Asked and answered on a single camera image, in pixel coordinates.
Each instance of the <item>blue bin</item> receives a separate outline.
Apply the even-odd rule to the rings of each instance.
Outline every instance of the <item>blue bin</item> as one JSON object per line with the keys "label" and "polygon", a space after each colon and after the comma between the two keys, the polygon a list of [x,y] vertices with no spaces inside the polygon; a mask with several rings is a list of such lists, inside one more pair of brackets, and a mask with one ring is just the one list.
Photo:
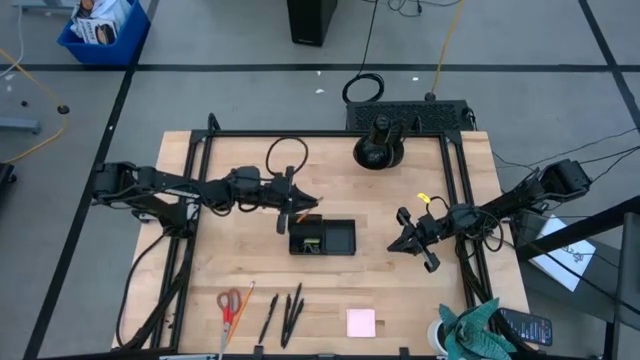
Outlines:
{"label": "blue bin", "polygon": [[58,44],[66,47],[83,64],[127,65],[136,47],[149,27],[149,18],[138,0],[131,4],[129,17],[122,24],[116,42],[111,45],[85,44],[73,31],[71,21],[58,37]]}

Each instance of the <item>computer tower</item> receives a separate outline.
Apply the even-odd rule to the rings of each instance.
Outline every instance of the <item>computer tower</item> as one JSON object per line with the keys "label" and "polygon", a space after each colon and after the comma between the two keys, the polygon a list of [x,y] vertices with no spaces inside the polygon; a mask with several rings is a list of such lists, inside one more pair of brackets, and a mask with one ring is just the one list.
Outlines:
{"label": "computer tower", "polygon": [[291,41],[322,46],[338,0],[287,0]]}

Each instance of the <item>yellow cable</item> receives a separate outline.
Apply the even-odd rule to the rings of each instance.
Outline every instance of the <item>yellow cable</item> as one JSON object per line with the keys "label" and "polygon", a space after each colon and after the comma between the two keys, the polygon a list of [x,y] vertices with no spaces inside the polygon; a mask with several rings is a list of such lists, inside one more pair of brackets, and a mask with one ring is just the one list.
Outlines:
{"label": "yellow cable", "polygon": [[447,32],[447,38],[444,40],[444,45],[442,45],[442,51],[440,52],[440,59],[438,60],[438,68],[436,69],[436,76],[433,79],[433,85],[431,86],[431,93],[436,93],[436,86],[438,86],[438,80],[440,79],[440,68],[442,68],[442,61],[444,60],[444,53],[447,52],[447,46],[449,46],[449,40],[451,40],[451,35],[453,31],[456,29],[456,25],[458,24],[458,19],[460,19],[460,13],[462,13],[462,5],[464,5],[464,0],[460,0],[458,3],[458,8],[456,9],[456,15],[453,18],[453,22],[449,27],[449,32]]}
{"label": "yellow cable", "polygon": [[[7,54],[4,51],[4,49],[2,49],[2,48],[0,48],[0,55],[4,56],[7,60],[9,60],[11,63],[13,63],[13,65],[16,67],[16,69],[20,70],[29,80],[33,81],[36,85],[38,85],[38,87],[40,89],[42,89],[45,93],[47,93],[47,95],[49,96],[49,99],[51,99],[51,102],[53,102],[53,104],[55,105],[56,108],[60,107],[60,106],[63,106],[62,102],[60,102],[60,100],[56,96],[55,92],[50,90],[48,87],[42,85],[38,80],[34,79],[33,76],[31,76],[31,74],[29,74],[28,71],[23,69],[22,66],[20,66],[20,64],[18,64],[11,57],[11,55]],[[41,147],[43,147],[43,146],[53,142],[57,138],[59,138],[60,135],[62,135],[62,133],[64,133],[64,131],[67,129],[67,126],[69,125],[69,116],[67,114],[60,114],[60,115],[62,116],[62,126],[60,127],[60,130],[58,130],[58,132],[56,132],[53,136],[51,136],[50,138],[48,138],[45,141],[41,142],[40,144],[38,144],[38,145],[32,147],[31,149],[23,152],[22,154],[5,161],[5,163],[14,163],[14,162],[16,162],[16,161],[18,161],[18,160],[20,160],[20,159],[22,159],[24,157],[27,157],[28,155],[30,155],[34,151],[40,149]]]}

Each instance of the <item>scissors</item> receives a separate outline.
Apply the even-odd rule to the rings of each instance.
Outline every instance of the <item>scissors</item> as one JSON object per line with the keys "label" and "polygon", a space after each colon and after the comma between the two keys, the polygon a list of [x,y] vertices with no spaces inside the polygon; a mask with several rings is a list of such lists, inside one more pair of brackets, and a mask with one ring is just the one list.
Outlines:
{"label": "scissors", "polygon": [[218,360],[222,360],[222,355],[227,348],[227,339],[229,338],[229,329],[233,323],[233,316],[240,310],[242,300],[240,291],[232,288],[228,291],[218,294],[218,307],[222,310],[222,336],[220,337],[220,354]]}

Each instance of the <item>white paper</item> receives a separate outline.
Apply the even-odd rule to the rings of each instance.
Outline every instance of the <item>white paper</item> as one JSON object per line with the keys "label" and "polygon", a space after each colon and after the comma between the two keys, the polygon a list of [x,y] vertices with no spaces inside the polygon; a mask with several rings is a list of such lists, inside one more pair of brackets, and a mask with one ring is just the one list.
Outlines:
{"label": "white paper", "polygon": [[[554,233],[562,228],[565,228],[566,226],[567,225],[562,222],[562,220],[558,219],[554,215],[551,215],[551,217],[542,227],[542,230],[540,230],[540,234],[538,234],[536,239],[540,239],[543,236]],[[556,260],[560,261],[566,267],[573,270],[576,274],[582,276],[593,256],[581,254],[593,254],[596,248],[588,241],[581,240],[563,249],[551,251],[549,252],[549,255],[553,256]],[[569,291],[575,291],[576,287],[578,286],[578,282],[580,282],[580,278],[574,276],[573,274],[562,268],[546,255],[536,256],[529,261],[531,261],[532,264],[537,266],[545,274],[551,276],[557,282],[569,289]]]}

